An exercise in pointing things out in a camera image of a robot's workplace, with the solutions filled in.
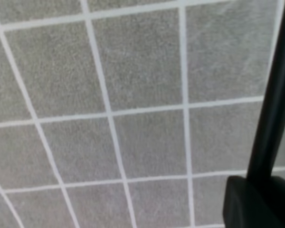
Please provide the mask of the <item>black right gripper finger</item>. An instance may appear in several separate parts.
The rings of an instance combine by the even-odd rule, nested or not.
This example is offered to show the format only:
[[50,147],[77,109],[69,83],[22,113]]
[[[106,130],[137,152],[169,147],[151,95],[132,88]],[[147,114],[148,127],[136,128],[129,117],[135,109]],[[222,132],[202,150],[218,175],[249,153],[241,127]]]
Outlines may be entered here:
[[263,190],[240,176],[227,180],[223,221],[227,228],[285,228],[285,180],[272,176]]

